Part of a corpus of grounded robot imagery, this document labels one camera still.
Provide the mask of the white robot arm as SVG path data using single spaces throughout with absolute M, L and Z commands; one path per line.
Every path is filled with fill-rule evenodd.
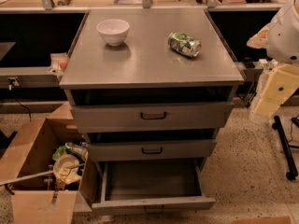
M 266 49 L 278 65 L 263 72 L 251 112 L 271 117 L 299 89 L 299 0 L 288 0 L 247 46 Z

